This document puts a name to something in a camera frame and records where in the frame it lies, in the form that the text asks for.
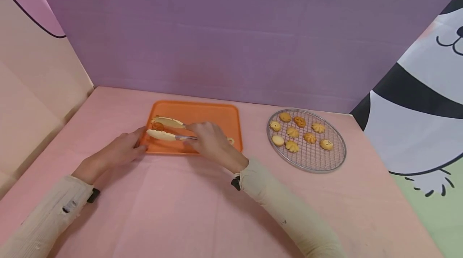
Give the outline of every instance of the hand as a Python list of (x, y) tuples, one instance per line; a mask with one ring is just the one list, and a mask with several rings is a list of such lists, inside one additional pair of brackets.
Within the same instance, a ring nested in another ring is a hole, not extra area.
[(217, 124), (193, 123), (187, 125), (186, 129), (194, 132), (198, 140), (187, 139), (185, 143), (191, 145), (208, 160), (225, 167), (232, 173), (241, 172), (248, 166), (249, 160), (229, 143)]
[(138, 140), (145, 130), (145, 127), (140, 127), (133, 133), (122, 133), (99, 152), (83, 160), (72, 175), (92, 185), (106, 170), (142, 156), (147, 146), (138, 146)]

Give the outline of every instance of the flower-shaped cookie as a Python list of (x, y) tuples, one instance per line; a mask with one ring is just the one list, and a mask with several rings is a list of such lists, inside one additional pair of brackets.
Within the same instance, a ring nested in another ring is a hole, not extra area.
[(275, 132), (279, 132), (281, 130), (281, 124), (278, 121), (272, 121), (269, 126)]
[(322, 149), (326, 149), (327, 151), (331, 151), (333, 149), (334, 145), (328, 139), (322, 139), (320, 141), (320, 146), (321, 146)]
[(325, 126), (321, 123), (314, 122), (312, 124), (312, 129), (316, 133), (324, 133), (325, 132)]
[(290, 152), (298, 152), (299, 146), (297, 145), (297, 143), (293, 142), (292, 140), (287, 140), (286, 149), (289, 150)]
[(286, 134), (295, 139), (299, 136), (299, 131), (296, 130), (294, 127), (288, 127), (288, 129), (286, 130)]
[(305, 133), (304, 139), (306, 142), (314, 144), (317, 141), (317, 137), (313, 133)]
[(298, 127), (305, 127), (305, 119), (301, 116), (296, 116), (293, 121)]
[(290, 122), (291, 121), (291, 116), (287, 112), (282, 112), (282, 113), (280, 113), (280, 119), (281, 119), (281, 121), (284, 121), (284, 122)]

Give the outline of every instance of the food tongs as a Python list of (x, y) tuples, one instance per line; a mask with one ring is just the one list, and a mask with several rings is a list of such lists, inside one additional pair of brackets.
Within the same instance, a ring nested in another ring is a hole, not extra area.
[[(175, 120), (173, 118), (168, 117), (156, 117), (152, 120), (152, 122), (159, 122), (165, 127), (171, 128), (186, 128), (186, 125), (182, 121)], [(167, 141), (175, 141), (175, 140), (186, 140), (186, 139), (198, 139), (198, 137), (191, 136), (191, 135), (180, 135), (180, 134), (173, 134), (167, 133), (161, 130), (149, 129), (146, 131), (149, 136), (154, 137), (155, 139), (162, 139)], [(231, 137), (228, 138), (231, 144), (235, 143), (235, 140)]]

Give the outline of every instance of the black outline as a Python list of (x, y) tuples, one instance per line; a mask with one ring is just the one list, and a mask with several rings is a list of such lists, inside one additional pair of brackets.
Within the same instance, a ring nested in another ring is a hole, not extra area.
[(445, 177), (445, 179), (447, 180), (447, 182), (450, 184), (452, 188), (455, 188), (455, 186), (453, 185), (453, 182), (451, 182), (449, 178)]
[(446, 173), (447, 175), (452, 175), (451, 173), (447, 172), (446, 170), (440, 169), (439, 171)]
[(419, 172), (419, 173), (411, 173), (411, 174), (400, 174), (400, 173), (394, 173), (394, 172), (391, 172), (391, 171), (389, 171), (389, 173), (393, 174), (393, 175), (396, 175), (396, 176), (405, 176), (405, 179), (406, 179), (406, 176), (419, 176), (419, 175), (429, 174), (430, 172), (433, 172), (435, 170), (441, 170), (441, 169), (447, 167), (448, 165), (455, 163), (460, 158), (463, 158), (463, 152), (461, 154), (457, 155), (456, 158), (453, 158), (452, 160), (448, 161), (447, 163), (442, 164), (441, 166), (435, 167), (434, 169), (425, 170), (425, 171)]
[(50, 32), (49, 30), (45, 29), (45, 27), (43, 27), (42, 25), (39, 24), (39, 22), (37, 22), (26, 10), (24, 10), (24, 8), (19, 4), (19, 2), (17, 0), (13, 0), (13, 2), (16, 3), (16, 5), (18, 5), (18, 7), (24, 12), (24, 14), (27, 15), (27, 17), (29, 17), (37, 26), (39, 26), (40, 28), (42, 28), (42, 30), (44, 30), (45, 32), (49, 33), (49, 35), (55, 37), (55, 38), (58, 38), (58, 39), (62, 39), (62, 38), (66, 38), (66, 35), (63, 35), (63, 36), (58, 36), (58, 35), (54, 35), (52, 32)]
[(457, 49), (455, 48), (455, 45), (458, 43), (458, 41), (460, 41), (460, 39), (461, 39), (461, 37), (458, 37), (458, 39), (455, 42), (453, 42), (452, 44), (445, 45), (444, 43), (441, 43), (439, 41), (439, 36), (437, 36), (436, 37), (436, 42), (437, 42), (437, 44), (441, 45), (442, 47), (450, 47), (451, 46), (455, 54), (463, 56), (463, 53), (458, 52)]
[(427, 192), (426, 194), (424, 194), (424, 196), (427, 198), (430, 195), (432, 195), (433, 193), (434, 193), (434, 190), (431, 190), (431, 191)]

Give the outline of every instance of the cream sleeve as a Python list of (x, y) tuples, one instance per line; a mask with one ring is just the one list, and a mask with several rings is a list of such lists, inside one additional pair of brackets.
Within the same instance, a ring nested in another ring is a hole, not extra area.
[(240, 188), (281, 225), (306, 258), (344, 258), (329, 225), (255, 160), (239, 174)]
[(74, 221), (93, 187), (65, 176), (0, 247), (0, 258), (46, 258), (58, 236)]

